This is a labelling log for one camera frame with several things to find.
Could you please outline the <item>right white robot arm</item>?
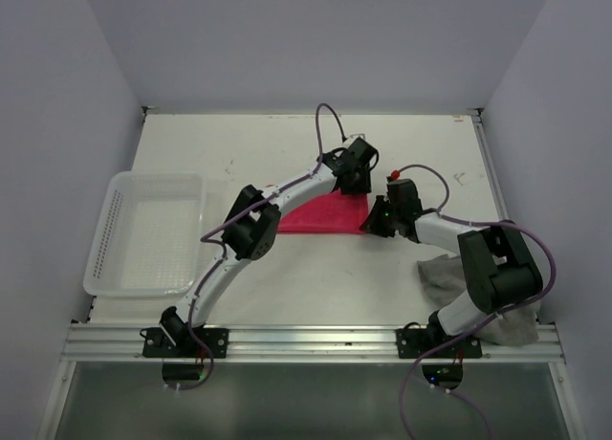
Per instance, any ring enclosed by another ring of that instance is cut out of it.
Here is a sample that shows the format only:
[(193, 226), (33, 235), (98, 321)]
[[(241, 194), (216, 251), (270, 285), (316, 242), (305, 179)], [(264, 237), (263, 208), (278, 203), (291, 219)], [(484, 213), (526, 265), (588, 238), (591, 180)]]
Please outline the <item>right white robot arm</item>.
[(534, 297), (543, 288), (540, 271), (513, 224), (494, 222), (476, 228), (454, 223), (435, 209), (425, 209), (409, 179), (387, 184), (387, 193), (376, 197), (361, 231), (384, 238), (398, 234), (459, 256), (466, 291), (432, 313), (425, 329), (403, 330), (406, 341), (418, 338), (437, 356), (449, 355), (459, 346), (461, 334), (491, 314)]

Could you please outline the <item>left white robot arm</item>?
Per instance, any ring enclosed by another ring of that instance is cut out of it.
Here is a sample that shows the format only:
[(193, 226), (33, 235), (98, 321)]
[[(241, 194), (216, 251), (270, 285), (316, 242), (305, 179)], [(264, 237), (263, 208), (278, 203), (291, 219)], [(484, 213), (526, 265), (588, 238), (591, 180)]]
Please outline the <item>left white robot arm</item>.
[(167, 348), (184, 357), (202, 346), (195, 329), (207, 322), (237, 275), (270, 251), (281, 218), (337, 190), (344, 195), (369, 192), (370, 172), (378, 159), (378, 150), (357, 137), (346, 147), (320, 154), (313, 167), (288, 181), (262, 189), (244, 187), (224, 223), (201, 239), (219, 247), (220, 253), (176, 305), (162, 312), (159, 327)]

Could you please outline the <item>pink towel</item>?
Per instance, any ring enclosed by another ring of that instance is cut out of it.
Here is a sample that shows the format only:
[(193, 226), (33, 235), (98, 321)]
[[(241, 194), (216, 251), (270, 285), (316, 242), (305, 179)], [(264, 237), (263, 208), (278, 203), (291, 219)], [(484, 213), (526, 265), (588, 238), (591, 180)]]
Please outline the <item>pink towel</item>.
[(339, 191), (321, 195), (284, 215), (281, 234), (362, 234), (368, 216), (366, 194), (343, 195)]

